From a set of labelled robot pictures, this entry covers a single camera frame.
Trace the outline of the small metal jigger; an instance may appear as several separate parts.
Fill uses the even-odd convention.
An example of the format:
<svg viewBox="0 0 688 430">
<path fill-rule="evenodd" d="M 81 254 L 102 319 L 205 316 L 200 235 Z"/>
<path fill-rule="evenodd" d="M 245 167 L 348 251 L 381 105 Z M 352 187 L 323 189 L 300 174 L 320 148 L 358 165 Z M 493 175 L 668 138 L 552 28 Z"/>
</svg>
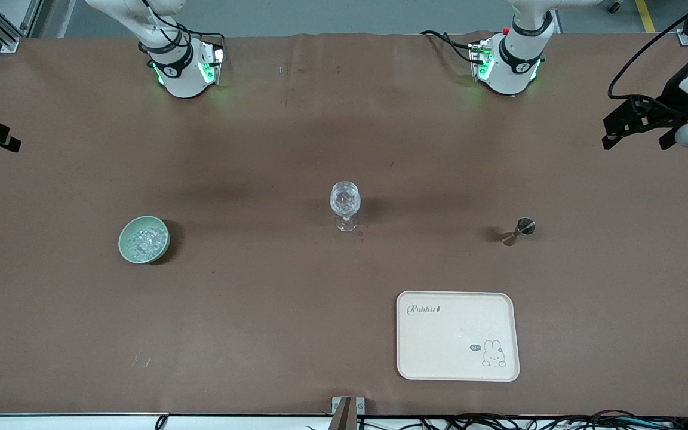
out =
<svg viewBox="0 0 688 430">
<path fill-rule="evenodd" d="M 513 247 L 518 242 L 519 237 L 532 236 L 537 230 L 537 223 L 532 218 L 519 218 L 515 228 L 511 232 L 507 232 L 500 242 L 506 247 Z"/>
</svg>

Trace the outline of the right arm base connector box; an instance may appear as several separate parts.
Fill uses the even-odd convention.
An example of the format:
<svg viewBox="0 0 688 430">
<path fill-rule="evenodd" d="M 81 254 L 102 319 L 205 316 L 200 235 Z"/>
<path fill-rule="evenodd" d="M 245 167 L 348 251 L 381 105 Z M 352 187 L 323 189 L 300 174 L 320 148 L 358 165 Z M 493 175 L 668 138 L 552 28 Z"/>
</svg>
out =
<svg viewBox="0 0 688 430">
<path fill-rule="evenodd" d="M 200 41 L 198 68 L 207 85 L 217 85 L 224 61 L 224 47 Z"/>
</svg>

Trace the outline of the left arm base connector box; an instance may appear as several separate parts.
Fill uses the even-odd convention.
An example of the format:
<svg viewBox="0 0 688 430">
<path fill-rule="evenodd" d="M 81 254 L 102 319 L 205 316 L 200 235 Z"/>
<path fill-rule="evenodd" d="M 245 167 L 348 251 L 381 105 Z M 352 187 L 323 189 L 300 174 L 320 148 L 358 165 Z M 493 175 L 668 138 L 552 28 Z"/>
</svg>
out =
<svg viewBox="0 0 688 430">
<path fill-rule="evenodd" d="M 495 65 L 492 38 L 476 41 L 468 45 L 471 61 L 472 76 L 475 81 L 488 82 L 490 73 Z"/>
</svg>

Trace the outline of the clear ice cubes heap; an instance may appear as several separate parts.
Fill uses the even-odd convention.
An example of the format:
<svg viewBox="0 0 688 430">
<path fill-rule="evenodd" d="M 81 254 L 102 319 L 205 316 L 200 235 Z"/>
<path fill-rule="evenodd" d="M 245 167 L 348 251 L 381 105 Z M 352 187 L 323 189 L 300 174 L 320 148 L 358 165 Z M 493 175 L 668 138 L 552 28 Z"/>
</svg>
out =
<svg viewBox="0 0 688 430">
<path fill-rule="evenodd" d="M 134 262 L 147 262 L 161 254 L 168 243 L 168 233 L 161 228 L 147 228 L 127 239 L 127 256 Z"/>
</svg>

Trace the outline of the clear cut wine glass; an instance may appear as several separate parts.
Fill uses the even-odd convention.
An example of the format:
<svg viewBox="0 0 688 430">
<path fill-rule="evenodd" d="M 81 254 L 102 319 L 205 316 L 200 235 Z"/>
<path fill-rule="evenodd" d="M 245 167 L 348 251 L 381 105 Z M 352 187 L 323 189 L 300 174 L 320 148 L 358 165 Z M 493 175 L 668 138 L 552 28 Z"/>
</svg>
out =
<svg viewBox="0 0 688 430">
<path fill-rule="evenodd" d="M 361 207 L 360 189 L 353 182 L 337 182 L 330 193 L 330 207 L 336 215 L 336 226 L 342 232 L 357 228 L 355 215 Z"/>
</svg>

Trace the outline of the pale green ceramic bowl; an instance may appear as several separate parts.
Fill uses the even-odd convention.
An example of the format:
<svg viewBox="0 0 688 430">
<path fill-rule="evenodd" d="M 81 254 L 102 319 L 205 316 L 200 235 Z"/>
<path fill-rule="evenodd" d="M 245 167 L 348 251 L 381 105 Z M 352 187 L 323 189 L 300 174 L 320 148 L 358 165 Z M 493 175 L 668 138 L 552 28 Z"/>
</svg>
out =
<svg viewBox="0 0 688 430">
<path fill-rule="evenodd" d="M 132 261 L 128 256 L 127 256 L 127 247 L 126 247 L 126 242 L 127 239 L 133 234 L 134 232 L 137 231 L 143 231 L 144 229 L 147 228 L 161 228 L 164 229 L 168 233 L 168 243 L 164 250 L 156 256 L 153 260 L 147 261 L 147 262 L 134 262 Z M 143 216 L 143 217 L 137 217 L 134 220 L 131 220 L 128 222 L 124 228 L 122 229 L 122 232 L 120 232 L 120 235 L 118 237 L 118 251 L 120 255 L 128 262 L 131 262 L 133 264 L 150 264 L 152 262 L 158 261 L 168 250 L 170 246 L 170 232 L 167 227 L 167 225 L 164 223 L 163 220 L 153 217 L 153 216 Z"/>
</svg>

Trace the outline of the cream rabbit print tray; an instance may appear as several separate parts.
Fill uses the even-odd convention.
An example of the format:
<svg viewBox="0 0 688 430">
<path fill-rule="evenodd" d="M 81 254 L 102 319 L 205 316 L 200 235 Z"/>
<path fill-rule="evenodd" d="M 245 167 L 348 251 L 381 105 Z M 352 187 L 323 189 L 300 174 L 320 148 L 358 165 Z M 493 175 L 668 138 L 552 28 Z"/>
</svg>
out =
<svg viewBox="0 0 688 430">
<path fill-rule="evenodd" d="M 514 305 L 507 294 L 404 291 L 395 310 L 403 378 L 483 383 L 518 378 Z"/>
</svg>

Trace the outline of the brown table cover sheet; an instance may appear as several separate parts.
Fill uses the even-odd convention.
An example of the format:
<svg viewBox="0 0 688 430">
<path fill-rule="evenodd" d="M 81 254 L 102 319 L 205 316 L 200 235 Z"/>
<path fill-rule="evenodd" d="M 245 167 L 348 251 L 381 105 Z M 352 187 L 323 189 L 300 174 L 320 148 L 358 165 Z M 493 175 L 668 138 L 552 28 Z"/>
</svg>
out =
<svg viewBox="0 0 688 430">
<path fill-rule="evenodd" d="M 688 416 L 688 149 L 611 150 L 606 88 L 648 35 L 558 35 L 499 96 L 426 36 L 227 43 L 170 96 L 131 39 L 0 58 L 0 413 Z M 360 189 L 357 228 L 330 207 Z M 164 221 L 133 264 L 118 237 Z M 500 239 L 519 218 L 532 236 Z M 412 380 L 404 291 L 502 292 L 511 383 Z"/>
</svg>

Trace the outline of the metal table edge bracket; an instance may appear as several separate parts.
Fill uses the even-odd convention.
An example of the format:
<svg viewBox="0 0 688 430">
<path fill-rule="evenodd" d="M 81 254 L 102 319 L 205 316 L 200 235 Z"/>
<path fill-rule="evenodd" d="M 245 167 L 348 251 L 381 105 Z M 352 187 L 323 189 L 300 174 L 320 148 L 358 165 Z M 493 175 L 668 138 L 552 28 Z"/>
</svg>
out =
<svg viewBox="0 0 688 430">
<path fill-rule="evenodd" d="M 366 413 L 365 397 L 333 397 L 328 430 L 363 430 L 360 417 Z"/>
</svg>

